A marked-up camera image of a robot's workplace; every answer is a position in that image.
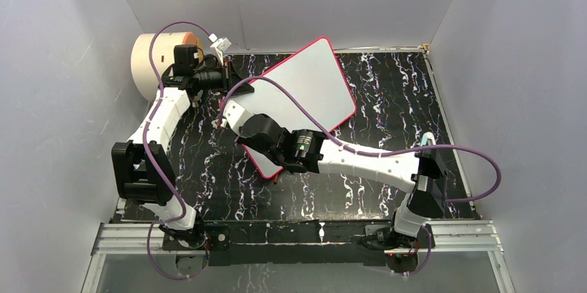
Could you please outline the pink framed whiteboard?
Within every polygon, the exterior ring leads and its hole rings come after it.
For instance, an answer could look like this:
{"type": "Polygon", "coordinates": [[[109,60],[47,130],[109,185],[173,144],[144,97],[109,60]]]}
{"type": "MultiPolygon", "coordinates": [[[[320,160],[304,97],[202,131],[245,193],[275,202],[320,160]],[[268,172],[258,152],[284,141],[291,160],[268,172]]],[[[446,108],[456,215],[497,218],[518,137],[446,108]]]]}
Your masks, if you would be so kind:
{"type": "Polygon", "coordinates": [[[342,68],[328,38],[320,37],[253,80],[253,94],[231,96],[253,115],[266,114],[281,127],[331,132],[356,112],[342,68]]]}

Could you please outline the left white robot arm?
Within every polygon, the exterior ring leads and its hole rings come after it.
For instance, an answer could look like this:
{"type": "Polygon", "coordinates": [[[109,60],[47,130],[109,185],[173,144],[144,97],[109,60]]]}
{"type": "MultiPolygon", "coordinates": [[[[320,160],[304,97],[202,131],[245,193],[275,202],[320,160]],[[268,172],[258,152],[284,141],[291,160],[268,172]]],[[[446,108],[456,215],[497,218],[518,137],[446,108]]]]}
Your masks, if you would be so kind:
{"type": "Polygon", "coordinates": [[[207,239],[201,215],[188,206],[176,188],[176,175],[167,156],[177,123],[208,91],[251,94],[232,64],[203,54],[195,44],[176,45],[174,62],[159,75],[156,100],[141,126],[126,142],[111,149],[119,196],[143,206],[159,219],[159,228],[185,248],[198,249],[207,239]]]}

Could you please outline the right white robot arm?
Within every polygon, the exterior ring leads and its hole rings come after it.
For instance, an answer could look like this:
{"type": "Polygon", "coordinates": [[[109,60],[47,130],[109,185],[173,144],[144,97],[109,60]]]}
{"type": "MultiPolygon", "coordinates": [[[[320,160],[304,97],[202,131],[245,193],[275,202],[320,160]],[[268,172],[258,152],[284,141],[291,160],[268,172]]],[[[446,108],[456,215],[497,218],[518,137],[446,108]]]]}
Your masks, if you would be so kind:
{"type": "Polygon", "coordinates": [[[253,115],[235,132],[237,143],[288,172],[350,175],[405,192],[388,226],[367,226],[352,239],[368,249],[409,248],[429,220],[444,217],[446,166],[432,136],[424,137],[425,150],[387,155],[316,130],[289,131],[266,114],[253,115]]]}

